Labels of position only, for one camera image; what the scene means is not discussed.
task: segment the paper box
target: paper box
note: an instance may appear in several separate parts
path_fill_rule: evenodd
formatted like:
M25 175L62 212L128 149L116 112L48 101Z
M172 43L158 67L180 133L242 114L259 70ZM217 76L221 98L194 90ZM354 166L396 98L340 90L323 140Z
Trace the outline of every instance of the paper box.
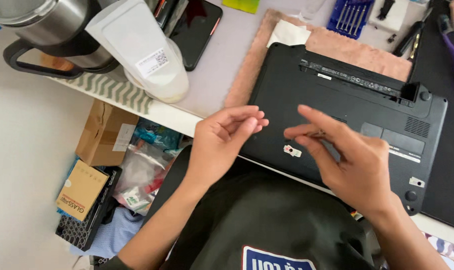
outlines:
M57 197L57 207L84 221L108 178L108 175L78 160Z
M138 121L138 115L96 99L75 153L89 166L120 165Z

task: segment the laptop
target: laptop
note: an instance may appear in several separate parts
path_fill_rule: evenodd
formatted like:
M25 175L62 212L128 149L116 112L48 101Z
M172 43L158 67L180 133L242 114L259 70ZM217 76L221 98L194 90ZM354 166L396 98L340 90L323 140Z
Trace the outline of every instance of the laptop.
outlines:
M304 45L273 43L249 101L265 112L270 124L248 139L240 155L327 188L314 158L283 136L287 127L307 123L297 113L299 104L318 109L366 136L386 140L392 191L409 215L421 211L446 99L420 83L404 83L307 51ZM340 158L332 145L325 145ZM301 153L286 151L288 147Z

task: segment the blue fabric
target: blue fabric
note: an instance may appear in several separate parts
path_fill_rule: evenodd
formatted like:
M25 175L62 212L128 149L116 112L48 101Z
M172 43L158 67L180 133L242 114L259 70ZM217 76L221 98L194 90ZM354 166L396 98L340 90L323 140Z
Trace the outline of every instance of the blue fabric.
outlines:
M133 217L128 209L117 207L112 222L100 225L89 250L84 252L71 245L70 252L79 256L95 255L112 258L140 230L144 218L142 215Z

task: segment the white cloth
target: white cloth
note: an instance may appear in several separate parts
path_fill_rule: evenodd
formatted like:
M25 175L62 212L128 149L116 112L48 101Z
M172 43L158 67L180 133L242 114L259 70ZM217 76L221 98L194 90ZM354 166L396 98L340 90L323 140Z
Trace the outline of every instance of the white cloth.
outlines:
M311 32L307 31L306 26L295 26L288 21L280 20L270 36L267 48L274 42L288 46L305 44L310 35Z

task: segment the black smartphone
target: black smartphone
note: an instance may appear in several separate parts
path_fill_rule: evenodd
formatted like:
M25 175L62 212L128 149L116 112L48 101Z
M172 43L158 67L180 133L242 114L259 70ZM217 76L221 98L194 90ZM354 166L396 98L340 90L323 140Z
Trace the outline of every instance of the black smartphone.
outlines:
M205 0L188 1L170 34L182 53L185 70L195 69L221 17L222 9L214 4Z

